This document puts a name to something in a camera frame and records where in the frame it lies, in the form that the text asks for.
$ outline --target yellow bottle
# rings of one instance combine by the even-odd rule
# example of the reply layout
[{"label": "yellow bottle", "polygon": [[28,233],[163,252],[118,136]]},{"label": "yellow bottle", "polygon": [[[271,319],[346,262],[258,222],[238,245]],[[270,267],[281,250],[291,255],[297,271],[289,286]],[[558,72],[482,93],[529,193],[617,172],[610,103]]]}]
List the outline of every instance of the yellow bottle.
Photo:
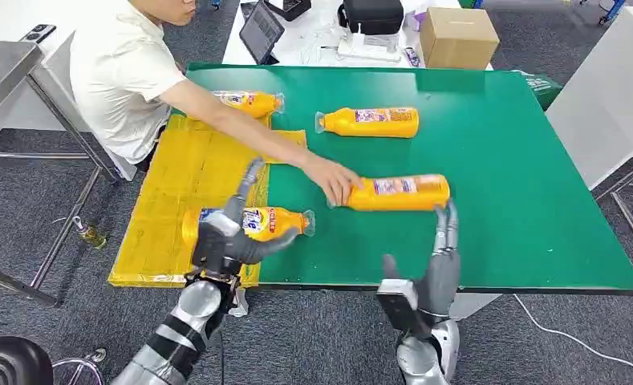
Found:
[{"label": "yellow bottle", "polygon": [[273,112],[282,112],[283,94],[266,94],[260,91],[213,91],[222,103],[237,108],[253,118]]},{"label": "yellow bottle", "polygon": [[[198,239],[198,221],[218,209],[190,209],[184,213],[181,236],[187,244]],[[292,213],[281,207],[247,207],[243,209],[243,230],[248,237],[257,241],[268,241],[281,236],[290,227],[300,234],[313,237],[316,233],[314,212]]]},{"label": "yellow bottle", "polygon": [[388,136],[412,138],[418,132],[418,110],[413,107],[352,110],[342,108],[330,114],[316,112],[316,132],[340,136]]},{"label": "yellow bottle", "polygon": [[353,187],[347,206],[358,211],[430,211],[446,206],[451,196],[443,175],[427,174],[384,179],[362,178]]}]

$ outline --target black case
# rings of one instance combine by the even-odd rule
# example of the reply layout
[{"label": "black case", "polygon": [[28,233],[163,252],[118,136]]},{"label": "black case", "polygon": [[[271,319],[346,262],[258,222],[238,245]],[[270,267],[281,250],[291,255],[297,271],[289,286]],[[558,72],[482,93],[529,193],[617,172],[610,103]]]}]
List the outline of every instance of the black case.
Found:
[{"label": "black case", "polygon": [[311,8],[311,0],[283,0],[283,8],[279,9],[270,2],[266,3],[269,9],[284,18],[287,22],[292,22],[301,14]]},{"label": "black case", "polygon": [[404,21],[401,0],[344,0],[338,8],[339,25],[362,34],[395,34]]}]

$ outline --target wires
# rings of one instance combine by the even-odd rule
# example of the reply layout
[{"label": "wires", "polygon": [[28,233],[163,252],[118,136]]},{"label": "wires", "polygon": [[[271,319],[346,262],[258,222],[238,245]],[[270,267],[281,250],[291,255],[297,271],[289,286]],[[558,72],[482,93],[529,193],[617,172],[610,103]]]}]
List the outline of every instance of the wires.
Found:
[{"label": "wires", "polygon": [[625,359],[617,359],[616,357],[612,357],[612,356],[610,356],[610,355],[603,355],[602,353],[600,353],[600,352],[596,351],[596,350],[595,350],[595,349],[593,349],[592,347],[587,346],[587,345],[586,345],[583,341],[581,341],[581,340],[580,340],[580,339],[578,339],[578,338],[575,338],[573,335],[569,335],[569,334],[564,333],[564,332],[559,331],[559,330],[547,329],[547,328],[545,328],[545,327],[541,326],[541,325],[540,325],[540,324],[536,321],[536,319],[534,318],[534,316],[533,316],[533,315],[531,315],[531,313],[529,312],[529,309],[527,309],[527,308],[526,308],[526,306],[524,306],[524,302],[522,302],[522,301],[521,301],[521,299],[519,299],[519,297],[518,297],[516,294],[513,294],[513,296],[514,296],[514,299],[516,299],[516,300],[517,300],[517,302],[519,302],[519,304],[521,305],[521,308],[522,308],[522,309],[524,309],[524,311],[526,312],[526,315],[528,315],[528,316],[529,316],[529,318],[531,319],[531,322],[533,322],[533,323],[534,323],[534,325],[535,325],[538,329],[543,330],[543,331],[547,331],[548,333],[552,333],[552,334],[559,334],[559,335],[563,335],[564,337],[567,337],[567,338],[569,338],[569,339],[571,339],[571,340],[573,340],[573,341],[575,341],[575,342],[577,342],[577,343],[581,344],[581,346],[582,346],[582,347],[585,347],[587,350],[591,351],[591,352],[592,352],[593,354],[595,354],[595,355],[598,355],[599,357],[602,357],[603,359],[609,359],[609,360],[611,360],[611,361],[616,361],[617,363],[623,363],[623,364],[628,365],[629,367],[633,367],[633,363],[631,363],[631,362],[629,362],[629,361],[626,361]]}]

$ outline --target gray carpet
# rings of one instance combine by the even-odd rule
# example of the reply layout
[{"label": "gray carpet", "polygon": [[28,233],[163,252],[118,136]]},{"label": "gray carpet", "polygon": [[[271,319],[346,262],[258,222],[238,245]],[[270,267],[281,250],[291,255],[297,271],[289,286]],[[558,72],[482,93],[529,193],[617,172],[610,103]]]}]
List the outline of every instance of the gray carpet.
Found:
[{"label": "gray carpet", "polygon": [[[600,14],[590,14],[597,13],[594,6],[526,10],[495,1],[486,0],[486,7],[502,41],[494,60],[498,68],[542,71],[564,83],[601,34],[594,27]],[[201,4],[191,25],[167,28],[174,55],[182,62],[221,61],[236,3],[226,0],[217,12]],[[578,24],[577,13],[590,22]],[[0,134],[0,151],[60,148],[76,146],[59,132]],[[51,222],[66,215],[91,169],[89,162],[0,160],[0,269],[26,282],[32,279],[61,225]],[[47,309],[0,288],[0,335],[30,338],[53,359],[106,347],[103,372],[108,378],[119,372],[178,296],[178,290],[106,283],[142,180],[110,185],[102,178],[97,184],[82,215],[108,233],[109,242],[96,251],[76,237],[68,239],[43,286],[64,299],[60,308]],[[633,209],[633,188],[622,194]],[[627,223],[611,201],[601,208],[633,262]],[[251,314],[230,318],[224,327],[226,383],[400,383],[396,336],[371,294],[253,290],[248,297]],[[633,298],[521,298],[544,326],[633,361]],[[461,333],[456,384],[633,384],[633,369],[535,329],[509,295],[461,322]],[[217,383],[220,370],[216,344],[196,366],[191,383]]]}]

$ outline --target tablet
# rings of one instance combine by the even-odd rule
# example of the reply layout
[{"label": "tablet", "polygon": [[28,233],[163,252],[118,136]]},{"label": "tablet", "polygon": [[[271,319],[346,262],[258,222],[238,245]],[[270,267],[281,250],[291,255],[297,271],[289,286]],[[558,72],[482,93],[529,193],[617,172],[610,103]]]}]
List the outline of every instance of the tablet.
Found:
[{"label": "tablet", "polygon": [[260,0],[241,28],[241,41],[257,64],[268,64],[271,50],[286,29]]}]

